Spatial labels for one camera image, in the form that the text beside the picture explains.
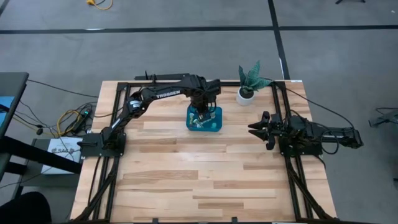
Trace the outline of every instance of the black desk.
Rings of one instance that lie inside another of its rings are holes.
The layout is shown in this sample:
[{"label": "black desk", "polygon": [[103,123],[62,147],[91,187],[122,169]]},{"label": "black desk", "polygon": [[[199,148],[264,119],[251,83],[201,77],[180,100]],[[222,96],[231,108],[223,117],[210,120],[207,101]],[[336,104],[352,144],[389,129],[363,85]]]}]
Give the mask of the black desk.
[{"label": "black desk", "polygon": [[28,73],[8,72],[0,73],[0,96],[13,96],[14,100],[9,107],[9,111],[0,127],[0,180],[4,172],[23,175],[27,170],[26,165],[10,162],[12,155],[35,161],[41,164],[63,169],[74,174],[80,174],[81,164],[63,158],[56,154],[47,152],[38,147],[20,142],[6,136],[6,131],[11,122],[12,116],[18,106],[19,100],[26,87]]}]

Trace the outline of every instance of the electrical wire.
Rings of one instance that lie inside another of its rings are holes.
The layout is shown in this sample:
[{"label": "electrical wire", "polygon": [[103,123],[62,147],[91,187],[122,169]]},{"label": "electrical wire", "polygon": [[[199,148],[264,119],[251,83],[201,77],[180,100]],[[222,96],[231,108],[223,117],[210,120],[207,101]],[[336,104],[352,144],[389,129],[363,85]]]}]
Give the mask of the electrical wire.
[{"label": "electrical wire", "polygon": [[45,86],[48,86],[48,87],[51,87],[51,88],[54,88],[54,89],[57,89],[57,90],[62,90],[62,91],[68,92],[68,93],[77,94],[77,95],[80,95],[80,96],[98,98],[98,96],[92,96],[92,95],[87,95],[87,94],[83,94],[83,93],[77,93],[77,92],[74,92],[74,91],[70,91],[70,90],[66,90],[66,89],[63,89],[63,88],[55,87],[55,86],[52,86],[52,85],[49,85],[49,84],[46,84],[46,83],[42,83],[42,82],[39,82],[39,81],[35,81],[35,80],[28,79],[28,81],[34,82],[34,83],[38,83],[38,84],[41,84],[41,85],[45,85]]},{"label": "electrical wire", "polygon": [[[13,118],[13,119],[14,119],[15,121],[17,121],[17,122],[23,124],[23,125],[26,126],[27,128],[32,129],[33,131],[37,132],[37,129],[34,129],[33,127],[31,127],[31,126],[25,124],[23,121],[21,121],[21,120],[19,120],[19,119],[17,119],[17,118]],[[46,133],[46,132],[43,132],[43,134],[46,134],[46,135],[55,137],[54,134],[50,134],[50,133]]]},{"label": "electrical wire", "polygon": [[[61,140],[61,142],[62,142],[62,144],[63,144],[63,146],[65,147],[65,149],[68,151],[68,148],[66,147],[66,145],[65,145],[65,143],[62,141],[62,138],[59,138],[59,140]],[[72,160],[74,161],[74,162],[76,162],[75,160],[74,160],[74,158],[73,158],[73,153],[75,153],[75,152],[78,152],[78,151],[80,151],[80,150],[76,150],[76,151],[73,151],[73,152],[68,152],[68,154],[64,157],[64,158],[66,158],[67,156],[71,156],[72,157]],[[33,178],[36,178],[36,177],[38,177],[38,176],[40,176],[40,175],[42,175],[42,174],[44,174],[45,172],[47,172],[47,171],[49,171],[50,169],[52,169],[53,167],[49,167],[48,169],[46,169],[45,171],[43,171],[43,172],[41,172],[41,173],[39,173],[39,174],[37,174],[37,175],[34,175],[33,177],[31,177],[31,178],[28,178],[27,180],[24,180],[24,181],[18,181],[18,182],[14,182],[14,183],[11,183],[11,184],[7,184],[7,185],[4,185],[4,186],[2,186],[2,187],[0,187],[0,190],[1,189],[3,189],[3,188],[5,188],[5,187],[8,187],[8,186],[11,186],[11,185],[14,185],[14,184],[21,184],[21,183],[25,183],[25,182],[27,182],[27,181],[30,181],[30,180],[32,180]]]},{"label": "electrical wire", "polygon": [[288,90],[288,91],[290,91],[290,92],[296,94],[297,96],[303,98],[304,100],[307,100],[308,102],[313,103],[314,105],[317,105],[317,106],[323,108],[324,110],[327,110],[327,111],[329,111],[329,112],[331,112],[331,113],[333,113],[333,114],[339,116],[340,118],[343,118],[344,120],[346,120],[346,121],[349,123],[349,125],[351,125],[351,127],[352,127],[353,129],[355,129],[355,128],[354,128],[354,125],[352,124],[352,122],[349,121],[347,118],[345,118],[343,115],[341,115],[341,114],[339,114],[339,113],[337,113],[337,112],[334,112],[334,111],[332,111],[331,109],[329,109],[329,108],[327,108],[327,107],[325,107],[325,106],[322,106],[322,105],[320,105],[320,104],[318,104],[318,103],[316,103],[316,102],[314,102],[314,101],[312,101],[312,100],[309,100],[309,99],[307,99],[306,97],[304,97],[304,96],[302,96],[302,95],[300,95],[300,94],[294,92],[293,90],[291,90],[291,89],[289,89],[289,88],[287,88],[287,87],[280,87],[276,82],[275,82],[275,84],[276,84],[280,89],[285,88],[286,90]]},{"label": "electrical wire", "polygon": [[313,156],[315,156],[315,158],[319,159],[319,161],[321,161],[321,163],[323,164],[323,167],[326,169],[325,161],[323,161],[323,159],[320,156],[317,156],[317,155],[313,155]]},{"label": "electrical wire", "polygon": [[[83,109],[87,108],[88,105],[90,105],[90,106],[91,106],[91,109],[92,109],[93,107],[96,107],[95,105],[91,105],[91,104],[93,104],[93,103],[97,103],[97,102],[88,102],[88,103],[85,103],[85,104],[83,104],[83,105],[80,105],[76,110],[83,110]],[[70,114],[69,116],[67,116],[65,119],[63,119],[63,120],[60,122],[60,124],[62,124],[63,122],[65,122],[65,121],[66,121],[67,119],[69,119],[72,115],[73,115],[73,114]]]},{"label": "electrical wire", "polygon": [[[289,110],[289,111],[291,111],[291,112],[297,114],[297,116],[303,121],[304,124],[310,123],[310,124],[315,124],[315,125],[318,125],[318,126],[321,126],[321,127],[325,128],[326,131],[324,131],[324,132],[322,133],[321,137],[320,137],[320,142],[321,142],[322,151],[325,152],[326,154],[329,154],[329,155],[334,155],[334,154],[336,154],[336,153],[338,152],[338,150],[339,150],[339,148],[340,148],[340,142],[339,142],[339,140],[338,140],[337,135],[336,135],[333,131],[331,131],[330,128],[326,127],[326,126],[323,125],[323,124],[320,124],[320,123],[316,123],[316,122],[307,120],[306,118],[304,118],[303,116],[301,116],[301,115],[300,115],[297,111],[295,111],[295,110]],[[334,135],[334,137],[335,137],[335,140],[336,140],[336,149],[335,149],[333,152],[328,152],[328,151],[322,146],[323,135],[326,134],[326,133],[330,133],[330,134]]]},{"label": "electrical wire", "polygon": [[100,3],[96,3],[97,6],[99,6],[100,4],[104,3],[105,0],[102,0]]},{"label": "electrical wire", "polygon": [[95,0],[87,1],[88,4],[95,6],[99,10],[108,10],[113,6],[113,0],[111,0],[111,3],[109,4],[108,7],[98,7],[99,4],[95,3]]},{"label": "electrical wire", "polygon": [[66,116],[67,114],[69,114],[69,113],[75,113],[75,114],[77,115],[77,117],[76,117],[77,121],[76,121],[76,122],[79,122],[79,120],[80,120],[80,118],[81,118],[80,113],[77,112],[77,111],[75,111],[75,110],[67,110],[64,114],[62,114],[61,117],[59,117],[59,119],[58,119],[58,121],[57,121],[57,132],[58,132],[58,134],[60,134],[61,136],[64,135],[64,134],[66,134],[66,133],[68,133],[68,132],[70,132],[70,131],[73,129],[73,126],[70,127],[69,129],[65,130],[64,132],[61,132],[61,129],[60,129],[60,122],[61,122],[62,118],[63,118],[64,116]]}]

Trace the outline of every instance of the wooden tabletop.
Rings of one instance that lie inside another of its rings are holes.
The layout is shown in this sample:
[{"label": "wooden tabletop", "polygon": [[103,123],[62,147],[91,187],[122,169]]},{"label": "wooden tabletop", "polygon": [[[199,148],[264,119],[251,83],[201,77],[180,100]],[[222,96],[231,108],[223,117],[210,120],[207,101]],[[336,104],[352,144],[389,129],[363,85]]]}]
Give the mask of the wooden tabletop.
[{"label": "wooden tabletop", "polygon": [[[101,87],[96,115],[112,112],[117,81]],[[287,88],[305,96],[303,83],[286,81]],[[248,133],[263,111],[275,113],[271,88],[261,89],[249,106],[235,100],[237,87],[223,87],[217,105],[223,109],[223,127],[217,133],[189,131],[185,126],[190,99],[184,95],[154,101],[139,119],[125,129],[126,150],[120,160],[112,222],[269,222],[293,221],[294,213],[284,158],[278,145]],[[288,92],[291,109],[311,120],[308,103]],[[281,109],[284,111],[279,93]],[[95,118],[93,131],[109,126],[110,116]],[[335,208],[322,163],[302,156],[308,189],[325,209]],[[86,159],[80,174],[71,218],[87,205],[97,158]],[[93,195],[100,178],[96,175]],[[104,194],[100,218],[104,217]],[[302,216],[302,194],[298,190]]]}]

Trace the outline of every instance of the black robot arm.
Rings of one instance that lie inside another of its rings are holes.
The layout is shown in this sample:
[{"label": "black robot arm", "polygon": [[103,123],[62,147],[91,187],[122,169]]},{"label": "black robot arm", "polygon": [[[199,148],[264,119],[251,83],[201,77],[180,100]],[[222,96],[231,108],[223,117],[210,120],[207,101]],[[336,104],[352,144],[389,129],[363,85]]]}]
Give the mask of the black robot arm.
[{"label": "black robot arm", "polygon": [[221,93],[220,80],[206,81],[198,75],[186,75],[179,82],[153,83],[125,97],[123,108],[115,122],[98,134],[87,134],[81,146],[82,156],[121,156],[124,152],[126,135],[124,128],[134,118],[139,118],[154,100],[185,95],[190,97],[192,108],[204,116],[209,104],[216,102]]},{"label": "black robot arm", "polygon": [[363,146],[361,136],[354,128],[329,128],[299,115],[281,121],[279,114],[270,115],[265,111],[261,121],[250,124],[249,128],[253,128],[249,130],[251,134],[268,141],[268,150],[274,148],[275,137],[279,137],[281,152],[292,157],[297,154],[320,155],[323,142],[336,142],[353,149]]}]

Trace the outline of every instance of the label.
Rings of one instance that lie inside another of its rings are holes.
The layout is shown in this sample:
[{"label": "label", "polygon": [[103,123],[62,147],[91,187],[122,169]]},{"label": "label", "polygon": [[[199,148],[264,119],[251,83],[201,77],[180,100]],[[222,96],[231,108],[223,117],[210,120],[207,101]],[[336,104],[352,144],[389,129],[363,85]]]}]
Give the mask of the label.
[{"label": "label", "polygon": [[140,107],[141,102],[137,100],[132,100],[130,101],[130,105],[132,105],[133,108]]},{"label": "label", "polygon": [[112,129],[119,123],[119,121],[120,121],[120,118],[115,123],[112,124]]},{"label": "label", "polygon": [[169,93],[159,94],[159,95],[156,95],[156,97],[158,99],[160,99],[160,98],[164,98],[164,97],[168,97],[168,96],[174,96],[174,95],[178,95],[178,94],[180,94],[180,90],[169,92]]}]

